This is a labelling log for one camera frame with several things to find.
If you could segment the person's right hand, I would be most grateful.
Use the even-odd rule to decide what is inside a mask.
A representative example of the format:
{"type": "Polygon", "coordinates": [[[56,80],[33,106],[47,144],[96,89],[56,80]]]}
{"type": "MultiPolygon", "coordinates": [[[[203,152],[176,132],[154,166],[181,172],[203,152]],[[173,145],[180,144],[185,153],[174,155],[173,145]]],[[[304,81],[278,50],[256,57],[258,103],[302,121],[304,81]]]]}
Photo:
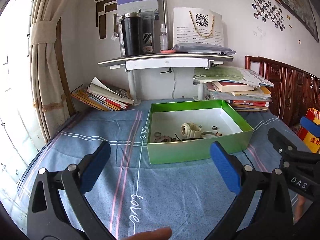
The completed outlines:
{"type": "Polygon", "coordinates": [[[293,217],[294,223],[298,222],[301,219],[303,215],[305,201],[306,201],[306,198],[299,194],[296,202],[295,211],[294,211],[294,217],[293,217]]]}

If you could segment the person's left hand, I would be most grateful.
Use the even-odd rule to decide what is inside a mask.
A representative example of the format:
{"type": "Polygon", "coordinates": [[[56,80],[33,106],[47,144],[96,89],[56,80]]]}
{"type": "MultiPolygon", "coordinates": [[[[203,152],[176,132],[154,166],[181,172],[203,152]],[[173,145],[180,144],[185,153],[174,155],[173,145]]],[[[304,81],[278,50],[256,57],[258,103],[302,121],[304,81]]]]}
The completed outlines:
{"type": "Polygon", "coordinates": [[[160,228],[153,231],[146,231],[126,237],[123,240],[169,240],[172,236],[170,227],[160,228]]]}

